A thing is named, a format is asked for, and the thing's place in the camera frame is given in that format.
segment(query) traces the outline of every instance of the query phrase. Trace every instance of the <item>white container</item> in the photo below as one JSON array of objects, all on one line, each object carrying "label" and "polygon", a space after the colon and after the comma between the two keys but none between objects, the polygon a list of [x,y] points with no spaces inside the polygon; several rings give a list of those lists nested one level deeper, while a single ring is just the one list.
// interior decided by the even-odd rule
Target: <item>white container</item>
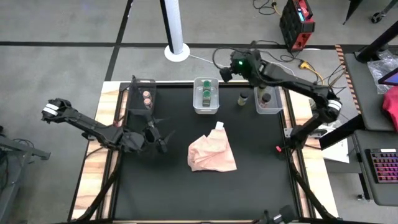
[{"label": "white container", "polygon": [[[203,106],[203,82],[210,81],[210,106]],[[193,108],[197,114],[215,114],[220,104],[218,102],[218,79],[216,78],[196,78],[193,81]]]},{"label": "white container", "polygon": [[254,99],[256,99],[256,110],[259,114],[276,114],[283,109],[282,100],[280,98],[279,87],[267,87],[266,93],[271,95],[271,100],[267,104],[267,108],[260,107],[260,99],[257,95],[257,87],[254,88]]}]

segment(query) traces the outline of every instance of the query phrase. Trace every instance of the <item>monitor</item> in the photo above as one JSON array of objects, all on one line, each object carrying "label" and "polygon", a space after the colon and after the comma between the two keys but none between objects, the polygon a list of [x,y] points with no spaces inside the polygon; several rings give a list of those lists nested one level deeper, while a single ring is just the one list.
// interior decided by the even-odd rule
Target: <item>monitor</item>
[{"label": "monitor", "polygon": [[381,79],[378,80],[378,83],[384,85],[398,85],[398,68],[389,72],[387,75],[384,75]]}]

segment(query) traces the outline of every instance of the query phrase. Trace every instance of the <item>metal bracket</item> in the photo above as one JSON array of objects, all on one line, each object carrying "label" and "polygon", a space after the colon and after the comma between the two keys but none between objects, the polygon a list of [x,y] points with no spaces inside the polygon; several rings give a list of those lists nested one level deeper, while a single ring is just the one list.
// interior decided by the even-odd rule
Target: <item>metal bracket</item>
[{"label": "metal bracket", "polygon": [[[308,135],[308,137],[309,138],[315,138],[315,139],[321,138],[323,134],[318,132],[317,130],[315,130],[313,133]],[[293,128],[284,128],[285,138],[290,138],[290,135],[292,134],[292,131],[293,131]]]}]

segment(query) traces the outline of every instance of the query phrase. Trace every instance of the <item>concrete floor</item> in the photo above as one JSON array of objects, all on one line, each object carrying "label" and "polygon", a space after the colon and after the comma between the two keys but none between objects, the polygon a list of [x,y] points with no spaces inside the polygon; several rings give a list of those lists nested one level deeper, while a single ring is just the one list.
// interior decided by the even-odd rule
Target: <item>concrete floor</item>
[{"label": "concrete floor", "polygon": [[[286,0],[278,0],[282,9]],[[365,1],[343,26],[349,1],[308,0],[317,22],[309,44],[368,44],[398,20],[396,8],[382,22],[368,17],[388,0]],[[114,42],[126,0],[0,0],[0,41]],[[277,15],[259,15],[251,1],[180,1],[184,39],[187,43],[245,44],[253,39],[283,43]],[[123,42],[166,42],[157,0],[134,0]],[[49,161],[36,161],[27,171],[17,196],[12,222],[53,223],[67,219],[87,141],[67,124],[48,125],[40,120],[48,99],[62,97],[88,116],[94,116],[113,48],[106,47],[6,47],[0,46],[0,124],[10,138],[26,138],[37,148],[52,152]],[[214,49],[191,49],[192,55],[211,60]],[[270,50],[278,56],[285,50]],[[228,64],[228,51],[216,61]],[[299,55],[324,77],[337,66],[334,50],[305,50]],[[299,77],[314,81],[314,74],[299,70],[298,62],[285,63]],[[218,77],[208,62],[190,57],[172,63],[163,49],[121,48],[112,80],[131,75],[156,80],[192,80]],[[338,86],[346,85],[344,78]],[[348,90],[339,96],[342,113],[356,115]],[[359,179],[351,174],[330,174],[339,214],[347,220],[396,223],[397,208],[357,202]]]}]

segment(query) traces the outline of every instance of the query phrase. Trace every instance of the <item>rgb keyboard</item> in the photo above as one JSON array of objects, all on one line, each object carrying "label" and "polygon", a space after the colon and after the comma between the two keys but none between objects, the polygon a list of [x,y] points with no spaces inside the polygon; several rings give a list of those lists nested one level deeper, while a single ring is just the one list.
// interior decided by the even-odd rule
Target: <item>rgb keyboard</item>
[{"label": "rgb keyboard", "polygon": [[398,183],[398,152],[395,149],[366,149],[377,183]]}]

